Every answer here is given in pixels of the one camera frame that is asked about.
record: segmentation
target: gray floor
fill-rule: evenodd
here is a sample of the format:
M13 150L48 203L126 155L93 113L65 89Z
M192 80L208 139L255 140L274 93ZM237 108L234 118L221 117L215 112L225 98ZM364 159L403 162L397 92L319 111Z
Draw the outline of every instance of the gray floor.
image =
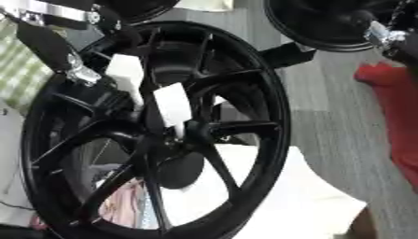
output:
M267 21L261 0L236 0L231 13L175 9L160 20L203 22L226 29L257 49L286 41ZM82 47L90 36L70 34ZM293 145L325 180L367 201L379 238L418 238L418 195L390 162L384 119L372 90L353 80L360 63L377 63L376 52L319 52L315 61L278 71L293 113Z

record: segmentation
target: white sheet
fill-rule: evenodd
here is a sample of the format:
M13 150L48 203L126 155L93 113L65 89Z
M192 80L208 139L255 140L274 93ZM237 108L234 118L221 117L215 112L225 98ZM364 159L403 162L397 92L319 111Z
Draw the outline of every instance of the white sheet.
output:
M235 179L242 183L257 149L218 146ZM163 190L168 216L174 225L200 218L227 199L227 190L209 163L198 181L186 190ZM284 172L270 195L236 239L328 239L346 234L366 203L330 186L292 147Z
M198 11L232 11L233 0L182 0L176 7Z
M0 201L32 208L19 170L22 123L22 116L0 101ZM0 204L0 223L26 227L32 215L33 212Z

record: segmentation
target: green plaid fabric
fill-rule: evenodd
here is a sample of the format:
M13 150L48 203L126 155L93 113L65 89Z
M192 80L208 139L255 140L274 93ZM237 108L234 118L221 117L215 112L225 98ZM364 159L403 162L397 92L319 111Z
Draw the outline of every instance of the green plaid fabric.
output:
M16 24L1 20L0 99L25 115L51 75L52 71L16 38Z

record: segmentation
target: black hanging rim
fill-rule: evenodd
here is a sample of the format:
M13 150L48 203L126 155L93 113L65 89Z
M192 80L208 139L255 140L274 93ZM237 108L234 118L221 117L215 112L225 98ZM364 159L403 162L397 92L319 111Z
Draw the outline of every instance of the black hanging rim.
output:
M382 22L390 19L397 1L318 1L265 0L265 11L272 25L302 45L333 52L355 52L372 45L347 22L350 12L365 9Z
M180 0L97 0L96 3L114 9L126 21L137 23L157 18L172 9Z
M151 180L155 177L149 173L154 172L148 166L154 163L154 156L147 151L146 157L135 158L145 150L143 147L154 144L149 143L154 138L148 137L157 134L148 128L146 120L153 111L152 101L146 104L144 116L132 121L132 115L127 114L132 111L132 102L126 94L114 90L111 80L86 88L60 75L52 77L36 96L23 126L21 164L28 196L39 216L64 239L231 238L267 196L285 164L291 118L284 86L254 48L223 30L183 21L135 27L145 40L143 44L130 49L129 44L116 42L116 38L101 39L83 51L86 64L103 72L108 63L107 54L138 55L148 82L141 88L145 96L161 84L173 83L166 80L182 82L194 112L182 144L205 148L202 154L216 165L230 198L203 218L169 227L159 184ZM104 99L104 94L109 93L110 98ZM214 95L227 99L250 120L216 122L210 113L207 117L210 108L205 99L213 99ZM260 142L256 163L243 185L237 188L228 168L219 164L222 159L213 153L216 150L212 140L244 133L257 134ZM61 161L65 162L65 156L75 147L99 137L118 142L132 152L134 161L128 161L120 174L114 174L117 176L104 183L109 187L99 188L99 192L80 200L65 177ZM141 147L133 147L133 142L142 139L145 141L140 141ZM158 230L123 228L93 213L109 191L115 191L133 172L138 173L138 168L145 170L145 179L150 182L146 185L159 220Z

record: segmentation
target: metal clamp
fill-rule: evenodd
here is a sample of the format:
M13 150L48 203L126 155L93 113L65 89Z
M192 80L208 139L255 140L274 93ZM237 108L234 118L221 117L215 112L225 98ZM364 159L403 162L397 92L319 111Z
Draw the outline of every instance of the metal clamp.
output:
M372 21L365 33L365 38L374 46L388 50L394 42L405 41L407 33L403 31L390 31L378 21Z
M73 66L71 70L66 72L67 78L71 80L83 80L86 86L91 87L102 78L102 76L85 66L76 53L68 55L68 62Z
M88 20L88 14L86 11L37 0L0 0L0 8L2 8L6 13L20 19L24 17L26 13L29 13L50 15L72 21L85 22Z

